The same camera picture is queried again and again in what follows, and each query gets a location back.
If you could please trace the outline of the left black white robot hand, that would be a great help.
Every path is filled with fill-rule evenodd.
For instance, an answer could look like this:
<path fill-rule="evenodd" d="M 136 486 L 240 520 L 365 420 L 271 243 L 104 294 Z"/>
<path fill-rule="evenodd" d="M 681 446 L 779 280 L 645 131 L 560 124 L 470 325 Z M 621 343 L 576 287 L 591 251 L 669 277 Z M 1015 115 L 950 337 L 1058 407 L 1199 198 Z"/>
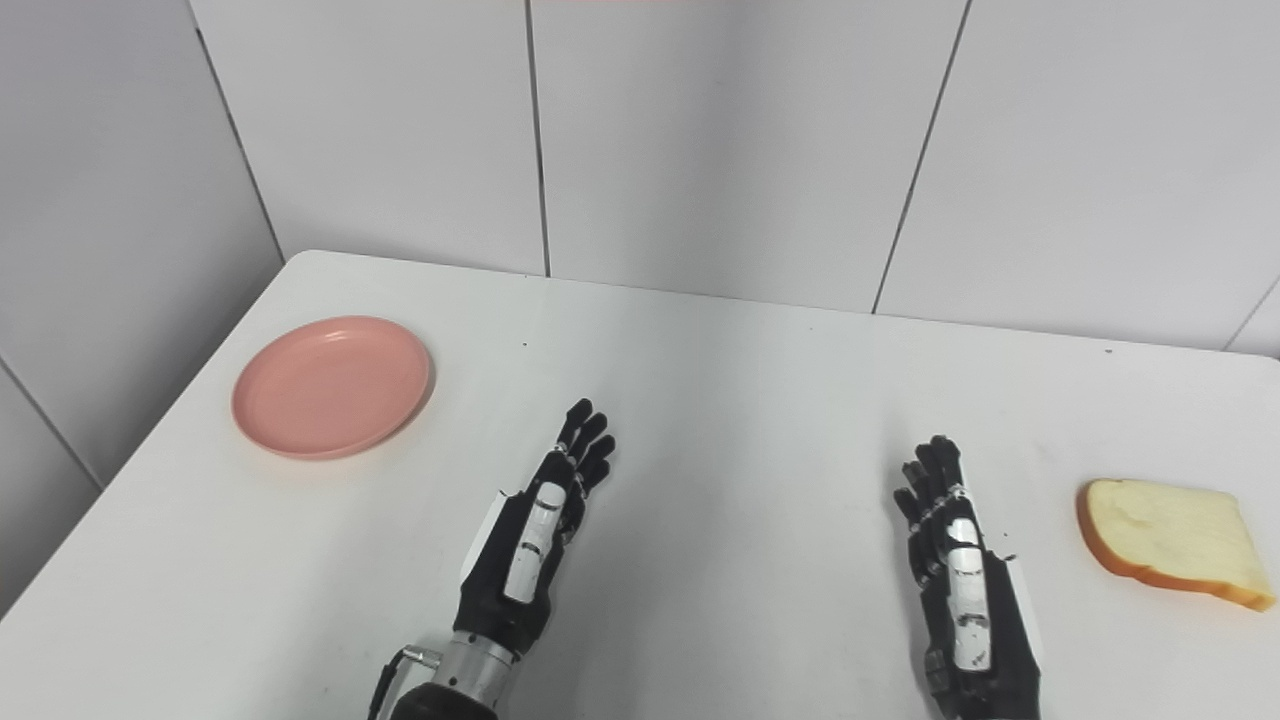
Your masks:
<path fill-rule="evenodd" d="M 616 439 L 589 398 L 564 415 L 556 442 L 527 484 L 499 495 L 461 584 L 453 629 L 525 656 L 550 619 L 550 585 L 586 515 L 591 492 L 611 474 Z"/>

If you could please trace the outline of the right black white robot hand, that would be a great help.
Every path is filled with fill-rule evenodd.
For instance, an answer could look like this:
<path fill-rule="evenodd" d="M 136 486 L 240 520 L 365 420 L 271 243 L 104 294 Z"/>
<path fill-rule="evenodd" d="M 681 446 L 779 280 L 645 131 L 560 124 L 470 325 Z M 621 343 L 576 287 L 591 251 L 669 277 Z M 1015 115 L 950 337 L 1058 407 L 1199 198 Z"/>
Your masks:
<path fill-rule="evenodd" d="M 1012 574 L 986 542 L 947 436 L 918 445 L 892 497 L 906 527 L 928 646 L 927 689 L 946 719 L 1041 717 L 1041 666 Z"/>

